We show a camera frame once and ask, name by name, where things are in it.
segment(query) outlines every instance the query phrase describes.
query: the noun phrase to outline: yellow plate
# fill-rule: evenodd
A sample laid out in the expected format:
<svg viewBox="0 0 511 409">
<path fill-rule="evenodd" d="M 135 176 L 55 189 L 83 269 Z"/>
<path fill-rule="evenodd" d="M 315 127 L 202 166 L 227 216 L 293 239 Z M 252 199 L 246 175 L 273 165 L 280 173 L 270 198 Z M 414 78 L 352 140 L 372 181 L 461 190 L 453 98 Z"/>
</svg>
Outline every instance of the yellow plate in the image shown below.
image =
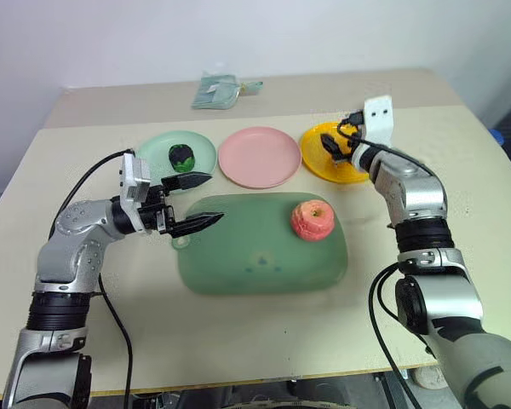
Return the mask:
<svg viewBox="0 0 511 409">
<path fill-rule="evenodd" d="M 343 153 L 350 153 L 347 138 L 337 133 L 337 125 L 337 122 L 326 122 L 316 125 L 311 130 L 305 132 L 301 138 L 303 162 L 316 176 L 326 181 L 333 181 L 335 183 L 366 181 L 369 178 L 367 173 L 358 172 L 347 162 L 335 164 L 331 159 L 331 155 L 322 147 L 320 135 L 329 134 L 339 144 Z M 356 128 L 346 125 L 342 128 L 342 131 L 347 135 L 351 135 L 356 131 Z"/>
</svg>

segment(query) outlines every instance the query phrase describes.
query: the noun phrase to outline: silver arm segment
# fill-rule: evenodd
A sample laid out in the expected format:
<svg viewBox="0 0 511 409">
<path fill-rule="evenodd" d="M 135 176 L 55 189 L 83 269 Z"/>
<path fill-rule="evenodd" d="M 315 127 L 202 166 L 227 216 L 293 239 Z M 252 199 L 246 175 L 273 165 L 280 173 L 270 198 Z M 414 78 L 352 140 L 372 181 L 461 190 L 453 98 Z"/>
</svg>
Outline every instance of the silver arm segment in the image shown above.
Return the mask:
<svg viewBox="0 0 511 409">
<path fill-rule="evenodd" d="M 391 115 L 391 100 L 382 99 Z M 367 107 L 366 102 L 365 125 L 375 117 Z M 372 141 L 369 127 L 364 138 Z M 377 139 L 389 146 L 382 132 Z M 511 409 L 511 341 L 482 328 L 482 305 L 446 224 L 439 179 L 392 153 L 359 146 L 352 161 L 369 172 L 386 200 L 398 240 L 405 275 L 395 290 L 399 321 L 425 340 L 463 407 Z"/>
<path fill-rule="evenodd" d="M 167 203 L 170 192 L 196 187 L 211 175 L 188 172 L 163 178 L 162 186 L 150 187 L 147 164 L 132 153 L 123 155 L 119 175 L 119 197 L 68 206 L 40 250 L 30 313 L 17 342 L 4 409 L 87 406 L 91 359 L 76 351 L 85 345 L 89 300 L 110 243 L 125 234 L 152 230 L 181 237 L 201 231 L 223 216 L 206 212 L 177 221 Z"/>
<path fill-rule="evenodd" d="M 124 236 L 110 200 L 70 205 L 38 255 L 31 312 L 17 342 L 3 408 L 35 400 L 37 407 L 70 407 L 89 398 L 90 357 L 75 351 L 87 337 L 85 317 L 106 247 Z"/>
</svg>

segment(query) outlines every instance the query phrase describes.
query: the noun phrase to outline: black cable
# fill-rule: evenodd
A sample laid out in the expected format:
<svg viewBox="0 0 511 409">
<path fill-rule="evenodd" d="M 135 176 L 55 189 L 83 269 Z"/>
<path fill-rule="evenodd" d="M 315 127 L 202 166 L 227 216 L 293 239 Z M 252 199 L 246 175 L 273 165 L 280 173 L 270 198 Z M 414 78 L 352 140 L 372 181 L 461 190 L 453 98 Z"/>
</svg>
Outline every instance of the black cable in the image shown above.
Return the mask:
<svg viewBox="0 0 511 409">
<path fill-rule="evenodd" d="M 129 363 L 127 365 L 127 379 L 125 381 L 125 393 L 123 395 L 123 409 L 129 409 L 129 395 L 130 395 L 130 379 L 133 376 L 133 345 L 130 341 L 129 333 L 125 329 L 123 322 L 119 319 L 119 315 L 116 312 L 115 308 L 112 305 L 112 302 L 110 301 L 110 298 L 108 298 L 108 294 L 106 293 L 106 290 L 104 289 L 104 283 L 102 283 L 102 275 L 99 274 L 99 287 L 100 291 L 102 292 L 102 298 L 104 298 L 104 301 L 106 305 L 108 306 L 108 309 L 110 310 L 110 313 L 112 313 L 113 319 L 116 321 L 116 324 L 119 327 L 119 330 L 123 334 L 123 338 L 125 339 L 125 343 L 127 344 L 127 354 L 129 355 Z"/>
<path fill-rule="evenodd" d="M 398 268 L 398 263 L 391 264 L 390 266 L 384 268 L 374 279 L 371 283 L 370 289 L 369 289 L 369 317 L 371 320 L 371 325 L 373 326 L 373 331 L 376 335 L 376 340 L 378 341 L 379 345 L 381 346 L 382 352 L 386 355 L 386 359 L 390 363 L 390 366 L 392 367 L 393 374 L 398 379 L 399 383 L 401 384 L 401 387 L 407 394 L 407 397 L 411 401 L 412 405 L 415 407 L 415 409 L 422 409 L 418 401 L 416 400 L 416 397 L 412 394 L 411 389 L 409 388 L 409 385 L 407 385 L 407 382 L 403 379 L 401 376 L 401 373 L 399 372 L 398 366 L 395 364 L 392 355 L 390 354 L 390 351 L 388 351 L 388 347 L 384 343 L 384 339 L 382 339 L 382 335 L 380 330 L 378 329 L 378 324 L 376 323 L 375 318 L 375 309 L 373 306 L 373 298 L 375 295 L 375 288 L 378 285 L 379 281 L 390 272 L 394 272 Z"/>
<path fill-rule="evenodd" d="M 386 375 L 384 375 L 384 372 L 379 372 L 377 375 L 381 380 L 382 390 L 384 390 L 389 409 L 397 409 L 395 401 L 393 400 L 392 391 L 390 390 L 390 385 L 388 385 L 388 381 L 386 380 Z"/>
<path fill-rule="evenodd" d="M 114 158 L 122 157 L 125 153 L 135 153 L 132 149 L 125 149 L 124 151 L 119 151 L 112 153 L 111 155 L 106 156 L 102 160 L 98 161 L 96 164 L 91 166 L 87 172 L 81 177 L 81 179 L 76 183 L 76 186 L 68 193 L 68 196 L 66 196 L 66 199 L 62 204 L 60 205 L 59 211 L 57 211 L 57 214 L 55 215 L 55 218 L 53 219 L 53 223 L 51 224 L 51 229 L 49 230 L 49 239 L 51 239 L 51 236 L 53 236 L 53 233 L 55 232 L 55 223 L 57 221 L 57 217 L 59 217 L 59 214 L 62 213 L 62 211 L 68 206 L 68 204 L 71 202 L 74 195 L 78 192 L 79 188 L 87 181 L 89 176 L 95 172 L 95 170 L 99 169 L 103 164 L 106 162 L 111 161 Z M 130 341 L 129 333 L 125 329 L 123 322 L 119 319 L 119 315 L 116 312 L 115 308 L 112 305 L 112 302 L 110 301 L 110 298 L 108 297 L 108 294 L 106 293 L 106 290 L 104 288 L 104 283 L 102 282 L 102 276 L 99 274 L 99 287 L 100 287 L 100 294 L 94 293 L 94 295 L 102 295 L 104 298 L 104 301 L 106 302 L 106 305 L 108 306 L 108 309 L 110 310 L 110 313 L 112 313 L 113 319 L 116 321 L 116 324 L 119 327 L 119 330 L 123 334 L 123 338 L 125 339 L 125 343 L 127 344 L 127 353 L 129 354 L 129 363 L 127 366 L 127 379 L 125 381 L 125 393 L 123 396 L 123 409 L 129 409 L 129 395 L 130 395 L 130 380 L 132 378 L 133 374 L 133 346 Z"/>
<path fill-rule="evenodd" d="M 68 196 L 66 196 L 66 199 L 62 204 L 60 205 L 59 211 L 57 211 L 57 214 L 55 215 L 55 218 L 53 219 L 53 223 L 51 223 L 51 229 L 49 230 L 49 236 L 48 239 L 51 239 L 51 236 L 55 232 L 55 222 L 57 221 L 57 217 L 59 217 L 59 214 L 68 206 L 74 195 L 78 192 L 79 188 L 85 183 L 85 181 L 95 172 L 95 170 L 99 169 L 103 164 L 106 162 L 111 161 L 114 158 L 119 158 L 120 156 L 123 156 L 125 153 L 134 153 L 132 149 L 125 149 L 124 151 L 119 151 L 112 153 L 111 155 L 106 156 L 102 160 L 98 161 L 96 164 L 91 166 L 91 168 L 85 172 L 85 174 L 81 177 L 81 179 L 76 183 L 76 186 L 68 193 Z"/>
<path fill-rule="evenodd" d="M 378 287 L 376 288 L 376 298 L 378 303 L 381 304 L 381 308 L 384 310 L 386 314 L 392 317 L 394 320 L 398 321 L 398 316 L 394 314 L 392 311 L 388 309 L 384 300 L 382 300 L 382 287 L 384 286 L 384 282 L 395 272 L 395 270 L 388 271 L 386 274 L 382 276 L 382 279 L 378 282 Z"/>
</svg>

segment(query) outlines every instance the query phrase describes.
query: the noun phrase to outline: white table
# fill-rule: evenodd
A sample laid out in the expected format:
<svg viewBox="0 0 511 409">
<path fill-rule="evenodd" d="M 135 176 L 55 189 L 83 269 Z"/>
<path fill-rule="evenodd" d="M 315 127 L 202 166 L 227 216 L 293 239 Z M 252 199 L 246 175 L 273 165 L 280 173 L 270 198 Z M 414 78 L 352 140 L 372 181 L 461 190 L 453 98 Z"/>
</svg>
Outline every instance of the white table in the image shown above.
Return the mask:
<svg viewBox="0 0 511 409">
<path fill-rule="evenodd" d="M 442 97 L 446 93 L 453 95 L 449 89 L 443 91 L 442 83 L 427 72 L 416 73 L 412 74 L 413 84 L 408 92 L 401 88 L 402 84 L 407 87 L 408 82 L 394 82 L 398 72 L 362 75 L 355 83 L 365 78 L 366 85 L 373 84 L 375 78 L 380 78 L 379 84 L 385 85 L 382 88 L 388 87 L 395 103 L 394 144 L 424 161 L 441 177 L 451 206 L 453 239 L 463 252 L 483 301 L 484 326 L 487 331 L 511 339 L 511 164 L 484 126 L 456 97 Z M 310 78 L 315 82 L 322 80 L 318 76 L 305 77 L 309 84 Z M 334 80 L 341 88 L 350 84 L 352 77 L 336 74 Z M 136 91 L 138 96 L 149 92 L 146 87 L 149 86 Z M 422 107 L 412 106 L 419 102 L 414 96 L 405 99 L 406 94 L 415 95 L 412 87 L 421 94 Z M 440 89 L 433 100 L 432 89 Z M 366 90 L 369 91 L 357 94 L 356 101 L 345 97 L 345 107 L 361 107 L 366 96 L 378 95 L 385 89 L 367 85 Z M 26 323 L 38 250 L 46 241 L 60 203 L 90 165 L 110 152 L 136 147 L 167 130 L 200 132 L 219 146 L 228 135 L 247 126 L 273 126 L 299 139 L 315 124 L 342 117 L 339 109 L 331 113 L 320 113 L 316 108 L 312 113 L 303 112 L 303 102 L 299 101 L 301 114 L 269 116 L 265 106 L 243 111 L 240 100 L 230 112 L 190 112 L 207 118 L 176 121 L 178 114 L 160 122 L 134 124 L 140 118 L 134 114 L 125 118 L 125 113 L 116 119 L 112 111 L 88 116 L 80 102 L 83 93 L 92 95 L 90 100 L 106 99 L 106 89 L 65 95 L 66 102 L 59 102 L 48 128 L 37 134 L 0 199 L 0 394 L 18 331 Z M 117 93 L 113 90 L 110 98 L 120 100 Z M 267 98 L 264 93 L 265 90 L 261 98 Z M 312 102 L 306 106 L 329 101 L 325 95 L 311 96 Z M 163 98 L 169 101 L 174 95 L 164 93 Z M 247 98 L 253 98 L 250 104 L 257 104 L 259 97 Z M 287 102 L 287 95 L 282 98 Z M 77 114 L 72 111 L 72 104 L 66 112 L 61 111 L 72 100 L 76 100 L 73 105 L 79 105 L 79 123 L 86 126 L 73 126 Z M 237 118 L 236 108 L 240 112 Z M 220 115 L 230 118 L 214 119 Z M 113 120 L 119 124 L 107 123 Z M 118 166 L 117 161 L 101 168 L 76 199 L 107 199 L 118 194 Z M 181 283 L 169 237 L 130 235 L 108 248 L 102 275 L 133 340 L 134 390 L 321 377 L 388 368 L 367 312 L 371 280 L 397 255 L 393 231 L 386 229 L 388 212 L 383 199 L 369 182 L 336 185 L 304 167 L 292 180 L 265 192 L 299 191 L 316 193 L 328 200 L 347 239 L 347 275 L 326 291 L 205 297 L 190 292 Z M 218 169 L 212 181 L 174 196 L 177 216 L 182 217 L 187 207 L 202 197 L 224 193 L 257 192 L 232 184 Z M 385 287 L 384 299 L 393 305 L 392 280 Z M 400 325 L 381 311 L 377 312 L 377 319 L 399 366 L 433 362 L 416 338 Z M 88 344 L 83 353 L 93 357 L 94 395 L 118 394 L 124 386 L 126 348 L 106 305 L 98 297 L 91 302 L 88 325 Z"/>
</svg>

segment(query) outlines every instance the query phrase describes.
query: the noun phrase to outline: blue object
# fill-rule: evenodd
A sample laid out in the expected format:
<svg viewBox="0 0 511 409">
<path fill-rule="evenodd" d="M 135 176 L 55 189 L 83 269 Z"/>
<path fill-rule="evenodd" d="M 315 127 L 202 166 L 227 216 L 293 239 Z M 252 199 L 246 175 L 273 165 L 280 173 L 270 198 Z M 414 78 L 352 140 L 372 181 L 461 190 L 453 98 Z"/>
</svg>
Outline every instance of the blue object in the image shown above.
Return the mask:
<svg viewBox="0 0 511 409">
<path fill-rule="evenodd" d="M 502 147 L 503 143 L 505 142 L 505 138 L 503 138 L 502 132 L 499 130 L 488 130 L 492 136 L 494 136 L 494 139 L 496 140 L 497 144 Z"/>
</svg>

